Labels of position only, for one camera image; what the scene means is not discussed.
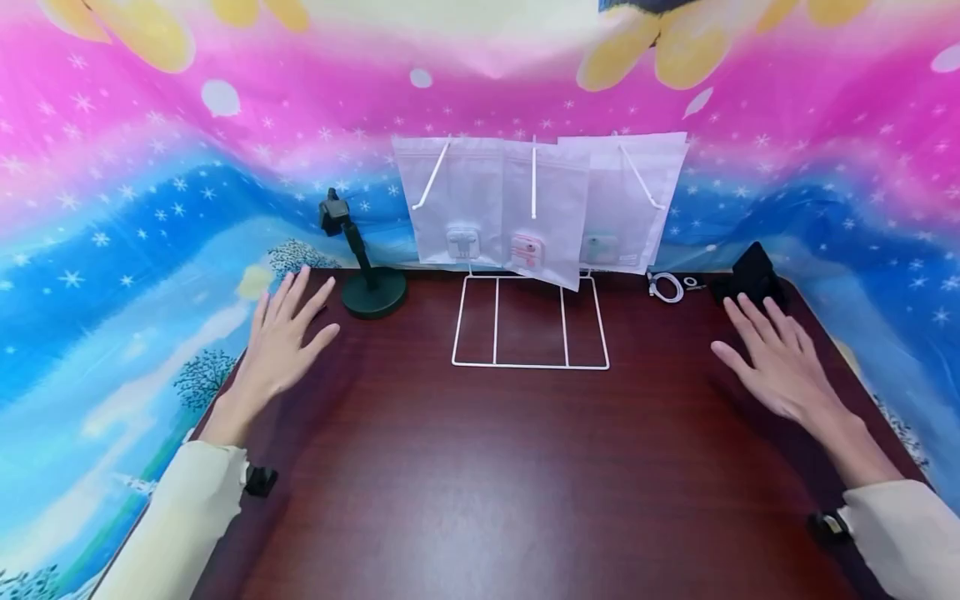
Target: white wire stand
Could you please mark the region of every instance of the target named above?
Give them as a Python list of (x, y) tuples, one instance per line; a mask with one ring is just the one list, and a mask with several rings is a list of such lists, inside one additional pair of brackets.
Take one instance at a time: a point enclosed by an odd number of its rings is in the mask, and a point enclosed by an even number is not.
[[(444, 144), (443, 149), (440, 152), (440, 155), (437, 157), (437, 163), (433, 167), (433, 172), (430, 175), (430, 179), (426, 184), (426, 187), (423, 188), (423, 193), (420, 196), (420, 201), (412, 206), (411, 210), (417, 210), (421, 208), (427, 201), (427, 196), (430, 195), (430, 190), (433, 187), (433, 182), (437, 177), (437, 172), (440, 170), (441, 164), (444, 162), (446, 157), (446, 151), (450, 147), (452, 139), (447, 139)], [(531, 151), (531, 169), (532, 177), (530, 182), (530, 218), (532, 220), (537, 219), (537, 139), (534, 138), (534, 145)], [(640, 183), (643, 184), (644, 190), (646, 190), (646, 185), (643, 183), (643, 179), (640, 177), (639, 173), (634, 169), (636, 176), (640, 179)], [(656, 206), (657, 204), (653, 201), (653, 198), (650, 198), (650, 202)], [(518, 365), (511, 363), (501, 363), (497, 361), (496, 352), (497, 352), (497, 333), (499, 330), (499, 318), (500, 318), (500, 279), (524, 279), (530, 280), (530, 277), (516, 277), (516, 276), (499, 276), (499, 275), (474, 275), (473, 274), (473, 265), (468, 261), (467, 263), (469, 273), (464, 277), (464, 285), (460, 291), (460, 311), (457, 313), (457, 330), (453, 335), (453, 352), (450, 354), (450, 363), (455, 367), (494, 367), (498, 369), (551, 369), (558, 371), (608, 371), (610, 369), (610, 353), (607, 351), (607, 335), (604, 332), (603, 328), (603, 317), (600, 314), (600, 299), (597, 297), (597, 284), (596, 280), (593, 278), (592, 271), (587, 271), (585, 276), (581, 275), (581, 281), (586, 280), (590, 282), (590, 288), (593, 291), (593, 306), (597, 311), (597, 326), (600, 329), (600, 343), (603, 346), (603, 365), (571, 365), (570, 364), (570, 347), (566, 335), (566, 305), (564, 303), (564, 288), (558, 286), (557, 289), (560, 290), (560, 324), (564, 330), (564, 363), (562, 365)], [(465, 363), (457, 360), (457, 347), (460, 344), (460, 326), (464, 321), (464, 302), (467, 298), (467, 284), (471, 279), (493, 279), (496, 282), (496, 292), (495, 292), (495, 301), (493, 305), (493, 356), (492, 360), (489, 363)]]
[[(495, 369), (548, 369), (556, 371), (608, 371), (610, 369), (610, 353), (607, 351), (607, 335), (603, 328), (603, 316), (600, 314), (600, 299), (597, 297), (597, 283), (593, 278), (592, 271), (581, 275), (581, 281), (589, 281), (590, 288), (593, 291), (593, 306), (597, 311), (597, 326), (600, 329), (600, 343), (603, 346), (603, 365), (571, 365), (570, 347), (566, 336), (566, 306), (564, 304), (564, 288), (558, 286), (560, 290), (560, 323), (564, 329), (564, 363), (562, 365), (518, 365), (513, 363), (497, 362), (497, 333), (499, 331), (500, 320), (500, 279), (522, 279), (529, 281), (529, 277), (499, 276), (499, 275), (474, 275), (473, 267), (468, 265), (469, 274), (464, 277), (464, 286), (460, 291), (460, 311), (457, 313), (457, 330), (453, 334), (453, 352), (450, 354), (450, 363), (454, 367), (489, 367)], [(496, 282), (493, 301), (493, 355), (489, 363), (466, 363), (457, 360), (457, 347), (460, 345), (460, 325), (464, 321), (464, 303), (467, 298), (467, 284), (471, 279), (493, 279)]]

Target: colorful backdrop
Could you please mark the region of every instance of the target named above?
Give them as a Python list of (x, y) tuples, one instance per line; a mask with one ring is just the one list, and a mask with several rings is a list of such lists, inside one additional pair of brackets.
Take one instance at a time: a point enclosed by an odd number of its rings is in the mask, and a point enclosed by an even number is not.
[(392, 135), (689, 132), (655, 270), (759, 239), (960, 509), (960, 7), (615, 4), (0, 9), (0, 598), (89, 594), (328, 186), (416, 261)]

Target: desk surface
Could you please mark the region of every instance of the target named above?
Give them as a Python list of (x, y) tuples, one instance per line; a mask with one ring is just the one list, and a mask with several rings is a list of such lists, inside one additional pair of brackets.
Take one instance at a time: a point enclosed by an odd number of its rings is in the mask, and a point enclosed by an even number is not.
[[(380, 322), (330, 303), (313, 330), (340, 339), (251, 440), (280, 481), (244, 499), (194, 598), (885, 597), (854, 549), (807, 534), (843, 486), (714, 358), (735, 333), (707, 290), (668, 305), (600, 275), (611, 369), (521, 371), (450, 365), (462, 279), (410, 274)], [(787, 287), (840, 396), (920, 478)], [(565, 300), (571, 362), (598, 362), (592, 294)], [(493, 283), (467, 305), (458, 358), (489, 361)], [(499, 360), (563, 362), (557, 288), (504, 281), (499, 320)]]

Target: translucent bag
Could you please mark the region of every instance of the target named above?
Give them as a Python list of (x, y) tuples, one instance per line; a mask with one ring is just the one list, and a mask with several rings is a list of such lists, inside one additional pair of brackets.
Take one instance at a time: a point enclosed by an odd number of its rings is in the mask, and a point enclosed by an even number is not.
[(558, 140), (591, 154), (581, 268), (643, 275), (656, 261), (689, 148), (685, 140), (683, 132)]
[(421, 263), (502, 264), (503, 143), (485, 137), (394, 139)]
[(589, 166), (587, 151), (504, 142), (505, 269), (569, 290), (580, 288)]

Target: sleeve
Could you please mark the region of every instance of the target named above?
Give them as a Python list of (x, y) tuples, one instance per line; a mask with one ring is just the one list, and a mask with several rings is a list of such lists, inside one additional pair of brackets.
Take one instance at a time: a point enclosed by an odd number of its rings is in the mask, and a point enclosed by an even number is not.
[(947, 600), (960, 589), (960, 519), (926, 485), (892, 481), (844, 494), (840, 516), (867, 566), (898, 600)]
[(247, 451), (184, 444), (94, 600), (187, 600), (217, 541), (240, 513)]

